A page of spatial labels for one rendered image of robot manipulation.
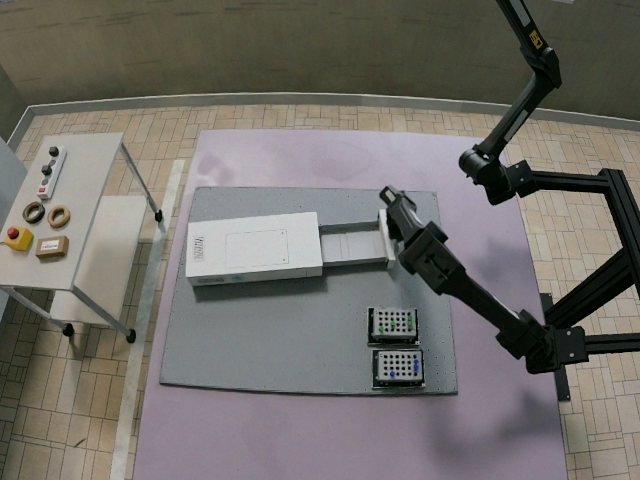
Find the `white cooling block with round holes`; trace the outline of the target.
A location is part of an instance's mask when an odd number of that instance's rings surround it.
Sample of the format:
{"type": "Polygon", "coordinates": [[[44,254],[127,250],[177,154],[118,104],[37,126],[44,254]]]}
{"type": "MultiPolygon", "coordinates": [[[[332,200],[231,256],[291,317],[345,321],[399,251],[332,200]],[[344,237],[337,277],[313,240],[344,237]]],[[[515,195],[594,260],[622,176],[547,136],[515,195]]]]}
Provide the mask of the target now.
{"type": "Polygon", "coordinates": [[[378,339],[414,339],[416,336],[415,309],[379,309],[373,311],[373,338],[378,339]],[[391,313],[391,315],[390,315],[391,313]],[[404,316],[403,316],[404,315],[404,316]],[[412,326],[407,318],[412,316],[412,326]],[[382,320],[382,321],[380,321],[382,320]],[[386,321],[387,320],[387,321],[386,321]],[[390,322],[395,325],[391,326],[390,322]],[[385,326],[386,325],[386,326],[385,326]],[[379,331],[383,326],[384,330],[379,331]],[[403,331],[402,331],[403,330],[403,331]],[[399,332],[398,332],[399,331],[399,332]]]}

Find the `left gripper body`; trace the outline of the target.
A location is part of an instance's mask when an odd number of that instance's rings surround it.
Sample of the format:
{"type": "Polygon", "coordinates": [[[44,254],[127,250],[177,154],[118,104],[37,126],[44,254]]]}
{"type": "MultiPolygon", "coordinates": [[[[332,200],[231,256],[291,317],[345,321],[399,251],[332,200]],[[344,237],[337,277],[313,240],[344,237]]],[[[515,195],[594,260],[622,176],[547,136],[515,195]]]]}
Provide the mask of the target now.
{"type": "Polygon", "coordinates": [[[394,226],[393,226],[392,222],[390,222],[388,219],[386,219],[386,225],[387,225],[388,236],[389,236],[390,240],[393,240],[393,239],[404,239],[402,234],[401,234],[401,232],[400,232],[400,229],[399,229],[397,223],[394,224],[394,226]]]}

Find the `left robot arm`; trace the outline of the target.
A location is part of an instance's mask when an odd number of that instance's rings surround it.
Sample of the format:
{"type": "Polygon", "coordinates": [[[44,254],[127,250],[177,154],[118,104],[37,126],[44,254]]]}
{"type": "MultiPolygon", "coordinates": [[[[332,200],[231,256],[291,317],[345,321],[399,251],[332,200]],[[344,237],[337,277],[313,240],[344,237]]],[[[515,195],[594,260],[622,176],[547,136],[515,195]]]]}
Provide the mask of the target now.
{"type": "Polygon", "coordinates": [[[459,299],[498,328],[496,340],[515,359],[525,356],[527,371],[558,367],[553,326],[542,326],[525,309],[520,313],[508,309],[468,276],[466,268],[444,244],[449,237],[432,220],[423,227],[416,216],[417,205],[405,190],[388,185],[379,193],[379,198],[388,203],[387,206],[393,201],[385,209],[385,217],[393,226],[397,223],[404,238],[404,250],[398,258],[408,273],[413,276],[418,273],[434,293],[459,299]]]}

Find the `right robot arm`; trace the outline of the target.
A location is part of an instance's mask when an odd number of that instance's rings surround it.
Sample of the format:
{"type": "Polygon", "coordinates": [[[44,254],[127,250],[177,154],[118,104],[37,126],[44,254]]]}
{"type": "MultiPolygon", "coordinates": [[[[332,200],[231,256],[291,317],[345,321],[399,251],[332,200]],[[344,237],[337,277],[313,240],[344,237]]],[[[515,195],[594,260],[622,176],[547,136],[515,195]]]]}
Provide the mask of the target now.
{"type": "Polygon", "coordinates": [[[496,2],[522,45],[519,48],[521,53],[535,73],[492,132],[459,157],[459,168],[467,174],[466,178],[473,179],[475,186],[479,184],[485,188],[490,202],[513,192],[506,169],[499,160],[503,149],[545,96],[562,85],[557,55],[543,39],[524,1],[496,2]],[[483,157],[485,155],[489,159],[483,157]]]}

